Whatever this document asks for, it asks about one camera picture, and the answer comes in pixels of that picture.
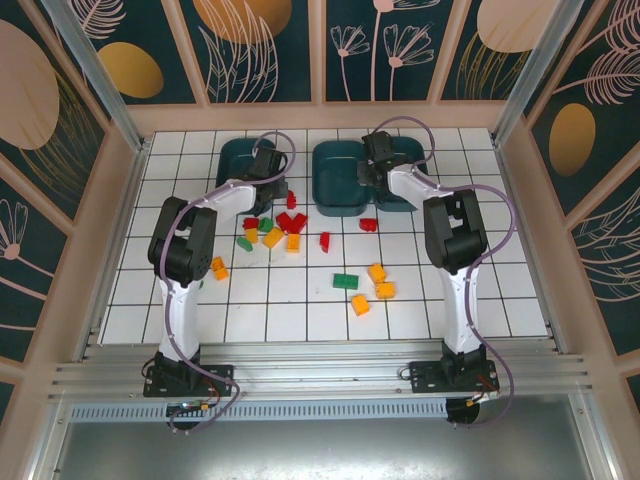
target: red lego brick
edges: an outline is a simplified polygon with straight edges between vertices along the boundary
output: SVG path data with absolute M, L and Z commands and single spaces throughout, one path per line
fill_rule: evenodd
M 365 232 L 375 232 L 378 229 L 378 220 L 375 218 L 361 218 L 360 229 Z
M 320 235 L 320 248 L 324 253 L 329 253 L 329 232 L 322 232 Z
M 283 232 L 289 231 L 289 226 L 291 226 L 291 217 L 287 212 L 282 212 L 280 215 L 276 217 L 276 222 L 280 227 L 280 230 Z
M 289 224 L 289 233 L 300 233 L 307 224 L 307 218 L 302 213 L 297 214 Z
M 255 217 L 247 217 L 244 219 L 244 223 L 242 226 L 245 230 L 249 230 L 250 228 L 258 228 L 260 225 L 260 219 Z
M 298 202 L 296 201 L 295 194 L 291 190 L 289 190 L 289 194 L 287 195 L 287 208 L 289 210 L 293 210 L 294 208 L 296 208 L 297 204 Z

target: toy building block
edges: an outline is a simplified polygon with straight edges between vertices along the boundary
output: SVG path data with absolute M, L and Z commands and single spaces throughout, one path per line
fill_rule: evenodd
M 308 217 L 302 213 L 297 214 L 289 224 L 289 233 L 300 233 L 307 224 Z
M 221 257 L 215 257 L 213 259 L 211 262 L 211 270 L 213 270 L 213 274 L 217 280 L 224 280 L 229 276 L 229 272 L 227 272 L 227 268 L 224 266 Z
M 287 212 L 282 212 L 276 217 L 276 223 L 278 224 L 278 227 L 280 227 L 280 230 L 286 232 L 289 230 L 289 226 L 291 225 L 291 217 Z
M 375 232 L 378 229 L 378 220 L 375 218 L 361 218 L 360 229 L 365 232 Z
M 265 235 L 265 237 L 262 239 L 262 243 L 264 243 L 268 248 L 273 248 L 280 240 L 282 240 L 282 237 L 284 237 L 284 232 L 278 227 L 274 227 L 269 233 Z
M 349 290 L 358 289 L 358 276 L 345 275 L 342 273 L 333 274 L 333 288 L 345 288 Z
M 356 295 L 353 297 L 351 299 L 351 306 L 358 317 L 369 311 L 369 302 L 367 302 L 364 295 Z
M 249 240 L 247 240 L 246 238 L 238 237 L 236 239 L 236 243 L 243 250 L 246 250 L 247 252 L 253 252 L 253 245 L 251 245 L 251 242 Z
M 245 230 L 249 230 L 250 228 L 258 228 L 260 225 L 260 219 L 256 217 L 247 217 L 244 219 L 242 226 Z
M 248 228 L 244 232 L 244 236 L 247 237 L 249 243 L 258 243 L 258 229 L 257 228 Z
M 290 233 L 287 236 L 287 252 L 298 253 L 300 252 L 300 234 Z
M 329 253 L 329 232 L 322 232 L 320 235 L 320 248 L 324 253 Z
M 258 230 L 263 233 L 269 233 L 273 229 L 273 220 L 267 217 L 262 217 L 260 219 L 260 224 L 258 225 Z
M 287 208 L 289 210 L 293 210 L 294 208 L 296 208 L 297 204 L 298 202 L 296 200 L 295 194 L 291 190 L 289 190 L 289 193 L 287 194 Z
M 374 263 L 369 267 L 369 276 L 373 283 L 382 283 L 387 278 L 387 272 L 384 271 L 382 265 Z
M 376 297 L 378 300 L 388 300 L 396 296 L 396 287 L 393 283 L 383 282 L 376 284 Z

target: white tile grid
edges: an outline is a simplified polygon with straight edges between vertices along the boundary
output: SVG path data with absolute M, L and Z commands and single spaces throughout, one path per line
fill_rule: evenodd
M 398 134 L 397 129 L 388 131 Z M 314 208 L 309 178 L 313 146 L 337 138 L 358 139 L 367 129 L 283 132 L 292 138 L 296 148 L 307 145 L 307 151 L 298 156 L 300 163 L 294 165 L 293 175 L 288 177 L 290 188 L 298 198 L 295 212 L 306 212 L 309 216 L 301 236 L 301 252 L 287 254 L 285 238 L 273 251 L 259 244 L 247 253 L 236 246 L 234 239 L 234 233 L 243 231 L 243 217 L 238 217 L 237 222 L 218 225 L 214 255 L 223 257 L 231 278 L 219 282 L 209 273 L 204 279 L 198 307 L 198 329 L 203 343 L 441 337 L 442 285 L 437 269 L 430 265 L 426 255 L 420 213 L 387 213 L 370 204 L 361 217 L 377 218 L 380 229 L 377 234 L 368 234 L 360 230 L 358 217 L 324 217 Z M 418 132 L 399 130 L 400 134 L 414 136 L 428 148 L 428 137 Z M 172 193 L 195 198 L 211 190 L 223 144 L 232 138 L 257 136 L 262 132 L 168 133 L 171 135 L 159 137 L 158 147 L 152 147 L 147 176 L 103 326 L 104 343 L 158 342 L 162 331 L 162 298 L 157 281 L 154 283 L 151 265 L 146 261 L 146 248 L 159 207 Z M 468 148 L 486 148 L 481 132 L 467 132 L 466 137 L 462 137 L 456 129 L 434 129 L 434 136 L 438 153 L 436 161 L 431 162 L 430 173 L 439 172 L 438 179 L 443 184 L 459 185 L 473 179 L 504 188 L 492 151 L 462 150 L 463 142 Z M 290 150 L 281 138 L 278 146 Z M 207 151 L 210 147 L 217 153 Z M 485 154 L 491 155 L 493 163 Z M 154 165 L 150 170 L 152 159 L 165 160 L 163 168 Z M 495 246 L 508 227 L 508 211 L 488 197 L 479 195 L 479 200 L 490 246 Z M 283 202 L 278 203 L 266 215 L 275 218 L 286 210 Z M 319 234 L 324 231 L 331 232 L 329 254 L 324 254 L 319 247 Z M 394 300 L 375 298 L 365 267 L 379 261 L 389 272 L 389 280 L 396 283 Z M 481 332 L 488 336 L 546 336 L 540 308 L 527 308 L 526 312 L 518 308 L 537 306 L 537 300 L 517 233 L 493 261 L 495 264 L 483 265 L 479 274 Z M 332 287 L 334 273 L 351 271 L 359 274 L 357 292 Z M 356 293 L 364 293 L 369 300 L 369 314 L 361 317 L 353 314 L 349 302 Z M 133 322 L 130 329 L 122 326 L 126 321 Z

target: green lego brick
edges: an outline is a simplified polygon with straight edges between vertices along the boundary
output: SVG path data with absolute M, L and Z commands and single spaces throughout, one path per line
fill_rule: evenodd
M 260 225 L 258 225 L 258 230 L 264 233 L 269 233 L 273 229 L 273 220 L 267 217 L 263 217 L 260 219 Z
M 253 245 L 251 245 L 251 242 L 246 238 L 238 237 L 238 239 L 236 240 L 236 243 L 240 248 L 245 249 L 247 252 L 253 252 Z
M 333 288 L 346 288 L 349 290 L 357 290 L 358 276 L 335 273 L 333 275 Z

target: teal container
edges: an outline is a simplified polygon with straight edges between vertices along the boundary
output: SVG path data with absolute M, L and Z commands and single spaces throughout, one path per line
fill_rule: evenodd
M 422 144 L 410 137 L 393 137 L 393 151 L 396 154 L 406 155 L 407 163 L 415 163 L 424 158 Z M 426 165 L 420 165 L 418 168 L 427 173 Z M 405 199 L 392 193 L 375 192 L 373 194 L 373 203 L 383 212 L 413 212 L 415 210 L 415 207 Z
M 356 217 L 371 200 L 369 188 L 358 183 L 358 163 L 365 160 L 361 142 L 322 142 L 313 149 L 311 192 L 326 217 Z
M 220 161 L 218 163 L 218 173 L 216 174 L 216 188 L 230 178 L 237 177 L 251 165 L 251 162 L 253 162 L 251 150 L 256 140 L 257 138 L 234 138 L 222 146 L 222 150 L 220 150 Z M 273 142 L 266 138 L 260 142 L 260 145 L 275 148 Z M 258 216 L 268 211 L 271 206 L 272 202 L 269 202 L 261 209 L 255 210 L 254 208 L 242 213 L 243 215 Z

